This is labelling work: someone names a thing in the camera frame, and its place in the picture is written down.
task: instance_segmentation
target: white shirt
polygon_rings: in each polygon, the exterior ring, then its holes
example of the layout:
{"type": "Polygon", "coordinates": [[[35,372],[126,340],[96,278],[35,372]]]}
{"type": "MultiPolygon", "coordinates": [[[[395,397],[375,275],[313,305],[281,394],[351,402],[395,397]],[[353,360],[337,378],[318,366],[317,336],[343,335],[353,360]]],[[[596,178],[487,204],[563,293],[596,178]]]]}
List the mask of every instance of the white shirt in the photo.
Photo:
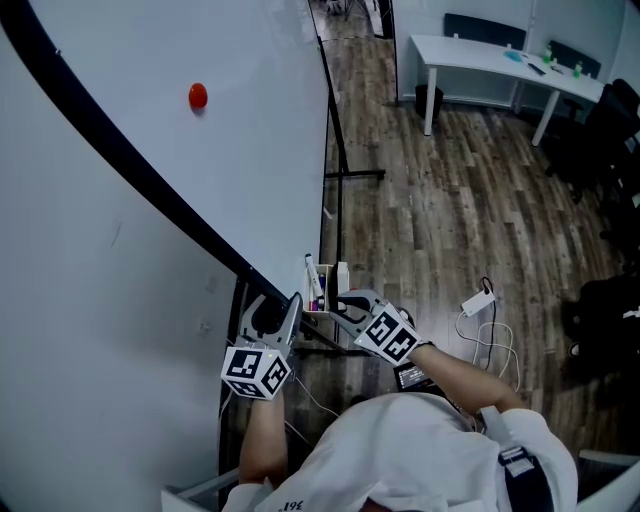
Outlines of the white shirt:
{"type": "MultiPolygon", "coordinates": [[[[538,457],[555,512],[574,511],[576,467],[544,418],[526,409],[502,418],[515,443],[538,457]]],[[[357,512],[367,498],[391,510],[510,511],[498,453],[442,398],[384,395],[340,416],[275,492],[262,499],[263,486],[239,485],[223,512],[357,512]]]]}

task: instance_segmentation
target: wooden floor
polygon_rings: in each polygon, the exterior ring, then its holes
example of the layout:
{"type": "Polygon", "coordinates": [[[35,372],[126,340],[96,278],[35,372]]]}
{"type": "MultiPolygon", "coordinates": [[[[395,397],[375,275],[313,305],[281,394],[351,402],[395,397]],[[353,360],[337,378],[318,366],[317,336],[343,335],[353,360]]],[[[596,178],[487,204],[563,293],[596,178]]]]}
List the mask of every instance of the wooden floor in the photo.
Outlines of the wooden floor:
{"type": "MultiPolygon", "coordinates": [[[[544,175],[548,162],[530,143],[534,127],[510,112],[444,105],[433,136],[424,137],[412,106],[394,104],[393,43],[344,38],[362,27],[349,32],[343,19],[320,22],[322,11],[314,13],[341,96],[351,170],[387,171],[380,183],[344,184],[343,259],[351,286],[372,288],[408,309],[424,338],[470,360],[475,344],[459,338],[454,324],[460,304],[490,277],[497,321],[514,333],[525,402],[574,455],[583,448],[640,453],[627,405],[637,401],[635,393],[617,375],[585,381],[567,364],[562,301],[576,300],[584,283],[620,272],[619,255],[599,238],[594,198],[587,193],[576,206],[563,183],[544,175]]],[[[333,137],[328,152],[328,171],[335,171],[333,137]]],[[[334,213],[335,192],[328,182],[325,206],[334,213]]],[[[335,217],[325,219],[323,261],[334,261],[335,240],[335,217]]],[[[476,336],[489,313],[461,321],[464,333],[476,336]]],[[[505,329],[496,327],[496,341],[509,343],[505,329]]],[[[505,358],[506,351],[494,349],[490,370],[498,374],[505,358]]],[[[353,396],[395,390],[391,367],[369,357],[308,356],[293,365],[316,399],[336,412],[353,396]]],[[[504,378],[515,386],[513,361],[504,378]]],[[[286,396],[288,420],[314,443],[332,416],[297,384],[288,385],[286,396]]],[[[245,414],[234,410],[236,425],[243,425],[245,414]]]]}
{"type": "Polygon", "coordinates": [[[371,23],[368,18],[362,16],[357,7],[352,10],[347,20],[344,14],[327,13],[327,4],[320,0],[310,0],[309,5],[316,30],[323,41],[373,36],[371,23]]]}

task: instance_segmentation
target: black strap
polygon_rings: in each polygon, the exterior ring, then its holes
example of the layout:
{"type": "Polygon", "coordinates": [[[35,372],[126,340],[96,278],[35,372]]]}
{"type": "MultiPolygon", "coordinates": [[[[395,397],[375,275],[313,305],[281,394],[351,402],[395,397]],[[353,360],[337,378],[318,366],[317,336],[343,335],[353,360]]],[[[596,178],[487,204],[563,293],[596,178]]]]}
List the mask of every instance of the black strap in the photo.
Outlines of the black strap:
{"type": "Polygon", "coordinates": [[[519,448],[508,458],[499,456],[499,462],[504,467],[504,477],[507,484],[507,493],[513,512],[553,512],[553,499],[549,482],[540,466],[538,459],[524,448],[519,448]],[[518,464],[518,461],[527,459],[533,467],[513,476],[509,471],[509,465],[518,464]]]}

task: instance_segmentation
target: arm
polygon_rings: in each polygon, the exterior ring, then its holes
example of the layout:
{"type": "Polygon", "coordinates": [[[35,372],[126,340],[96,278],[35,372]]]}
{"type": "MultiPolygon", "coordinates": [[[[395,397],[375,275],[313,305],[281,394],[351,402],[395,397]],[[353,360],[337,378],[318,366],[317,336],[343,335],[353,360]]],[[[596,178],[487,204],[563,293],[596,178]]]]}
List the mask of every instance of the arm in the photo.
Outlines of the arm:
{"type": "Polygon", "coordinates": [[[255,400],[240,452],[240,483],[261,484],[268,478],[277,489],[287,478],[287,439],[282,390],[271,401],[255,400]]]}
{"type": "Polygon", "coordinates": [[[526,409],[518,395],[500,379],[434,345],[416,348],[409,359],[469,414],[490,405],[495,405],[499,412],[526,409]]]}

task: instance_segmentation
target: bottle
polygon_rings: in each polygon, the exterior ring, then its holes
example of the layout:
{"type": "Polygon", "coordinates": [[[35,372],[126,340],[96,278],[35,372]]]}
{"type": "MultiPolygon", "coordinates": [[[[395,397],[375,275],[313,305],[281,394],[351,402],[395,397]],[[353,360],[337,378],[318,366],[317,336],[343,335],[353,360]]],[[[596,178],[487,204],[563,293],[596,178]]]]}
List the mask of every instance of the bottle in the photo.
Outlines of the bottle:
{"type": "Polygon", "coordinates": [[[551,64],[551,45],[548,45],[547,49],[544,51],[542,62],[544,62],[545,64],[551,64]]]}

